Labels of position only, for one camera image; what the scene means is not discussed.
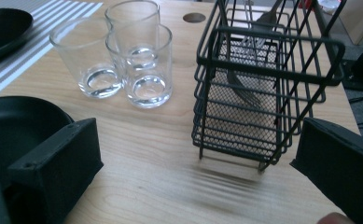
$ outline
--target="striped placemat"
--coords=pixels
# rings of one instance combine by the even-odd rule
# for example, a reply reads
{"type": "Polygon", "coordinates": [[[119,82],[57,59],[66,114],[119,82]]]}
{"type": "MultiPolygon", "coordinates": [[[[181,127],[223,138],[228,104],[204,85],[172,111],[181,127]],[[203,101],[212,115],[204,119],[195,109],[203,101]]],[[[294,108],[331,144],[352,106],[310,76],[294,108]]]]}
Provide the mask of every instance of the striped placemat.
{"type": "Polygon", "coordinates": [[[28,42],[0,62],[0,90],[52,48],[49,32],[56,25],[75,18],[89,17],[101,5],[102,3],[64,0],[0,0],[0,8],[21,9],[34,18],[28,42]]]}

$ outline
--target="wooden table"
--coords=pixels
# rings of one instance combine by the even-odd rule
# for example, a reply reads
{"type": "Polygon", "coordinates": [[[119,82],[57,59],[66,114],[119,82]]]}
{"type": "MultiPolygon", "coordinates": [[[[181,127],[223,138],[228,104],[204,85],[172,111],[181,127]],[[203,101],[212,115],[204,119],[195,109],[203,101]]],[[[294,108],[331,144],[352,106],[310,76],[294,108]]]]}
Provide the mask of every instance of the wooden table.
{"type": "MultiPolygon", "coordinates": [[[[138,109],[122,91],[87,98],[55,50],[41,58],[0,95],[28,95],[58,105],[74,120],[97,118],[103,169],[65,223],[315,223],[341,212],[310,180],[292,168],[298,137],[275,166],[259,174],[254,161],[192,145],[196,49],[212,4],[163,1],[161,22],[173,32],[174,94],[165,105],[138,109]]],[[[94,14],[115,4],[106,1],[94,14]]],[[[317,118],[358,132],[342,86],[327,88],[328,99],[314,106],[317,118]]]]}

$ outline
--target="glass rim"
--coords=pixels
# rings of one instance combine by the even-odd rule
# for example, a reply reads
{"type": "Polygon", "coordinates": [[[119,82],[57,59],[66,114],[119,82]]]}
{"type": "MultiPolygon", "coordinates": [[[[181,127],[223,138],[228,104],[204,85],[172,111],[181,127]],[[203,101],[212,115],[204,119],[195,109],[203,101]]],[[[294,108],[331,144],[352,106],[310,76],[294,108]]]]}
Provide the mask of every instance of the glass rim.
{"type": "MultiPolygon", "coordinates": [[[[157,24],[157,26],[158,27],[161,27],[161,28],[163,28],[168,34],[169,34],[169,38],[167,39],[167,41],[166,41],[166,43],[164,43],[163,45],[160,45],[160,47],[159,48],[157,48],[157,49],[155,49],[155,50],[157,50],[157,51],[161,51],[162,49],[165,49],[165,48],[167,48],[169,45],[171,45],[171,43],[172,43],[172,41],[173,41],[173,33],[172,33],[172,31],[167,27],[167,26],[165,26],[165,25],[163,25],[163,24],[157,24]]],[[[121,54],[120,52],[118,52],[118,51],[116,51],[116,50],[114,50],[113,48],[111,48],[111,46],[109,46],[109,44],[108,44],[108,37],[110,36],[110,35],[112,35],[114,32],[116,32],[116,30],[115,29],[112,29],[109,33],[108,33],[108,35],[107,35],[107,38],[106,38],[106,40],[105,40],[105,46],[106,46],[106,48],[111,52],[111,53],[114,53],[114,54],[121,54]]]]}
{"type": "Polygon", "coordinates": [[[113,30],[113,26],[110,22],[108,22],[108,20],[104,17],[98,17],[98,18],[92,18],[92,17],[83,17],[83,18],[76,18],[76,19],[72,19],[70,21],[66,21],[66,22],[62,22],[60,24],[58,24],[57,26],[55,26],[49,33],[49,42],[56,48],[61,48],[61,49],[82,49],[85,48],[87,46],[91,46],[94,45],[96,43],[99,43],[103,40],[106,40],[107,36],[109,33],[111,33],[111,31],[113,30]],[[84,44],[76,44],[76,45],[65,45],[65,44],[61,44],[59,41],[56,40],[56,38],[54,37],[56,34],[63,32],[65,29],[67,29],[67,27],[73,26],[73,24],[80,24],[84,21],[104,21],[108,31],[98,37],[97,39],[94,39],[92,41],[86,42],[84,44]]]}
{"type": "Polygon", "coordinates": [[[113,6],[108,7],[108,8],[105,10],[105,17],[106,17],[109,21],[120,21],[120,20],[116,20],[116,19],[114,19],[114,18],[110,17],[110,16],[109,16],[109,11],[110,11],[111,9],[113,9],[114,7],[118,7],[118,6],[121,6],[121,5],[127,4],[127,3],[133,3],[133,2],[149,3],[149,4],[152,4],[153,6],[155,6],[155,7],[156,7],[156,9],[157,9],[157,11],[156,11],[155,13],[153,13],[153,14],[151,14],[151,15],[147,16],[147,17],[141,18],[141,19],[139,19],[139,20],[135,20],[135,21],[144,21],[144,20],[147,20],[148,18],[151,18],[151,17],[153,17],[153,16],[155,16],[155,15],[157,15],[157,14],[160,16],[160,10],[161,10],[161,9],[160,9],[159,4],[157,4],[156,2],[154,2],[154,1],[150,1],[150,0],[128,0],[128,1],[124,1],[124,2],[121,2],[121,3],[117,3],[117,4],[113,5],[113,6]]]}

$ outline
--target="stacked glasses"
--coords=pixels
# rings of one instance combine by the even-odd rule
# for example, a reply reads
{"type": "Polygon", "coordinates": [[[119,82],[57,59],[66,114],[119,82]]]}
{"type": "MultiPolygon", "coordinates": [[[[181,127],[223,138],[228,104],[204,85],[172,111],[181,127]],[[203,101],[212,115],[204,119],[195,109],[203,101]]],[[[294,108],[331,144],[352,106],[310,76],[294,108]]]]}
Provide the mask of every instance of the stacked glasses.
{"type": "Polygon", "coordinates": [[[155,2],[121,2],[105,11],[105,19],[69,21],[49,38],[90,97],[105,98],[123,88],[132,105],[153,108],[172,95],[172,32],[161,25],[155,2]],[[79,29],[81,23],[91,27],[79,29]]]}

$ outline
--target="wire cutlery holder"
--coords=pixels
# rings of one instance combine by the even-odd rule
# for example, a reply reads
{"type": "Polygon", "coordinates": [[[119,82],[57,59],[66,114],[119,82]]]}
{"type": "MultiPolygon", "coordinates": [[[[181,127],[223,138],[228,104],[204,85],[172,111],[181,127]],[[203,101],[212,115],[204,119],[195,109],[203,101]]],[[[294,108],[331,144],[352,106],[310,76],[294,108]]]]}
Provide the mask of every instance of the wire cutlery holder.
{"type": "Polygon", "coordinates": [[[293,3],[270,32],[252,29],[243,8],[215,3],[197,52],[191,136],[200,158],[210,149],[259,161],[260,171],[276,164],[325,87],[341,82],[344,45],[328,34],[345,1],[329,22],[316,1],[293,3]]]}

